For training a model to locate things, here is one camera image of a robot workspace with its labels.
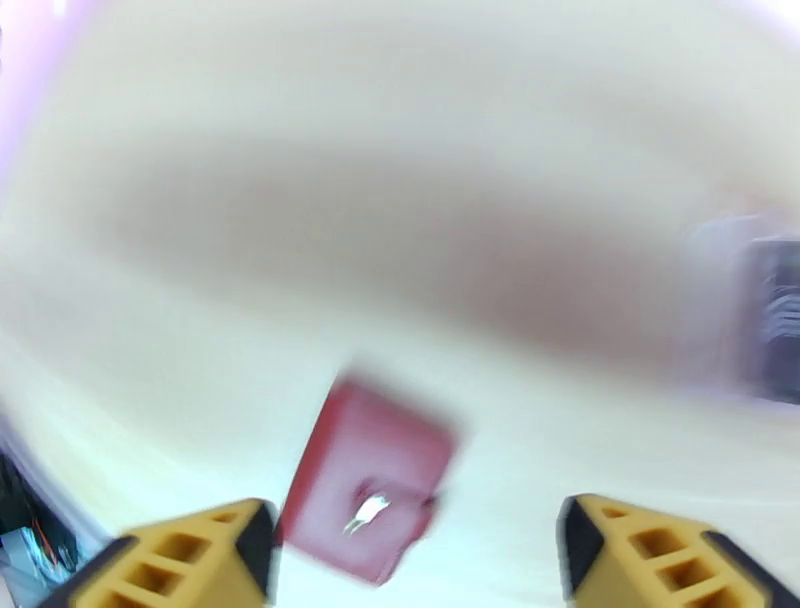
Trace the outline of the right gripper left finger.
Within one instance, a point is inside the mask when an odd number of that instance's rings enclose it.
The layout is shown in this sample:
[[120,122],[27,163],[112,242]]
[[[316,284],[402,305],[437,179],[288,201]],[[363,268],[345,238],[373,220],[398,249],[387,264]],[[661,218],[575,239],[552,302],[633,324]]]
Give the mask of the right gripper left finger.
[[247,498],[132,528],[43,607],[272,607],[273,505]]

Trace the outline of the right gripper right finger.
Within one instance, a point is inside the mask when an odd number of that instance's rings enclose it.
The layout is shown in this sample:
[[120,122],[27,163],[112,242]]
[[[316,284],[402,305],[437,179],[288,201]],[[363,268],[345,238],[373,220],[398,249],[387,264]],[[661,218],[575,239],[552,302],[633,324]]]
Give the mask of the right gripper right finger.
[[796,607],[799,596],[732,538],[694,519],[597,494],[557,520],[570,607]]

